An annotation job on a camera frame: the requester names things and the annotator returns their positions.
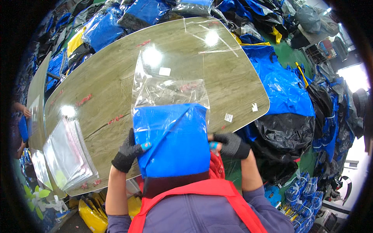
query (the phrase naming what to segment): red vest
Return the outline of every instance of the red vest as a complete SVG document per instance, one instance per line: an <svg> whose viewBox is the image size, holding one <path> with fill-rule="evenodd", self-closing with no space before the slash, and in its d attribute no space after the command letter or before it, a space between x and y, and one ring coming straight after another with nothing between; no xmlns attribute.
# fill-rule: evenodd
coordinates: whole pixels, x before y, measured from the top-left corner
<svg viewBox="0 0 373 233"><path fill-rule="evenodd" d="M267 232L261 224L258 216L246 203L243 197L238 193L233 183L224 179L202 180L189 185L171 189L155 196L152 199L143 198L140 213L138 213L134 217L128 232L141 233L144 228L146 214L164 197L168 195L181 195L187 193L210 196L225 196L250 232Z"/></svg>

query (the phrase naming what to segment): sticker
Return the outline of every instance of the sticker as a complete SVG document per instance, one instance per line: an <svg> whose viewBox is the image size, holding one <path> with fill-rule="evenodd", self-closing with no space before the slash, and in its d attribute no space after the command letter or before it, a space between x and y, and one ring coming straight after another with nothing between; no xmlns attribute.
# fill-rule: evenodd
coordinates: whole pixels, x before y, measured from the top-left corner
<svg viewBox="0 0 373 233"><path fill-rule="evenodd" d="M233 120L233 115L230 115L228 113L225 114L225 118L224 120L228 121L228 122L232 122Z"/></svg>
<svg viewBox="0 0 373 233"><path fill-rule="evenodd" d="M252 107L251 109L252 109L253 111L258 111L258 106L256 105L256 103L252 104L252 106L253 106L253 107Z"/></svg>
<svg viewBox="0 0 373 233"><path fill-rule="evenodd" d="M159 75L170 76L170 73L171 73L171 68L161 67L159 69Z"/></svg>

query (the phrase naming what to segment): knit work glove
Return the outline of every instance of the knit work glove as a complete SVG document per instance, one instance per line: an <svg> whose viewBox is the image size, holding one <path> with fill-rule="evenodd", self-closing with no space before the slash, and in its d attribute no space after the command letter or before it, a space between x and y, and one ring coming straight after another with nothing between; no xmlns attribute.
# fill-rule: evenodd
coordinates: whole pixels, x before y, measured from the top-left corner
<svg viewBox="0 0 373 233"><path fill-rule="evenodd" d="M135 161L135 158L149 150L151 146L152 145L150 142L135 145L134 129L131 128L129 130L128 137L119 147L117 155L115 156L114 160L112 160L112 165L118 171L128 173L131 169L132 163Z"/></svg>
<svg viewBox="0 0 373 233"><path fill-rule="evenodd" d="M245 143L235 133L215 133L213 134L214 141L210 142L210 148L216 149L218 142L220 142L222 156L245 159L249 155L250 145Z"/></svg>

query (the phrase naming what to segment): table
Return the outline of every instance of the table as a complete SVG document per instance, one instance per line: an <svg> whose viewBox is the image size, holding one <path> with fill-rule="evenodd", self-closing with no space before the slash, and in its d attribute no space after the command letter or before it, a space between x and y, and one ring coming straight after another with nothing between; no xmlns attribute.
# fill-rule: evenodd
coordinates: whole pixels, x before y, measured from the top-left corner
<svg viewBox="0 0 373 233"><path fill-rule="evenodd" d="M209 97L208 132L232 132L267 113L269 99L246 54L225 26L215 18L195 17L165 22L129 34L95 53L77 67L46 102L46 133L61 118L63 106L74 106L86 146L101 183L76 188L70 196L107 187L111 160L132 127L131 98L140 50L155 46L163 55L194 57ZM196 60L175 60L183 74L195 75ZM91 95L84 104L82 99ZM233 115L232 122L225 120ZM118 121L107 124L123 115ZM137 160L127 178L140 175Z"/></svg>
<svg viewBox="0 0 373 233"><path fill-rule="evenodd" d="M45 83L46 83L46 76L47 76L47 69L49 65L49 60L51 57L51 52L45 57L43 62L40 64L38 70L36 71L32 81L30 83L28 93L27 93L27 108L34 104L38 104L39 111L37 113L37 125L35 127L35 131L32 132L31 136L29 136L28 144L31 150L31 153L34 150L43 151L43 145L46 141L46 129L44 124L44 90L45 90ZM66 196L65 192L61 191L54 179L50 170L47 166L47 172L49 176L49 180L51 182L53 191L50 192L48 195L47 200L52 201L54 200L53 195L57 195L59 198L64 198Z"/></svg>

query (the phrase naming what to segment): yellow handle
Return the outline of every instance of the yellow handle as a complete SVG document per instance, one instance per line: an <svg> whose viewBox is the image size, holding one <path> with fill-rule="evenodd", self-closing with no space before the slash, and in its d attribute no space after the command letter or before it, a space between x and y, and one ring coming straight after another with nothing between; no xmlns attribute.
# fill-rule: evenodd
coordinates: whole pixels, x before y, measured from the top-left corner
<svg viewBox="0 0 373 233"><path fill-rule="evenodd" d="M304 81L305 88L307 88L307 87L308 87L308 82L307 82L307 80L306 80L305 77L304 77L304 74L303 74L303 72L302 72L301 67L298 65L298 62L296 62L295 65L297 66L298 70L301 72L302 77L303 77L303 81Z"/></svg>

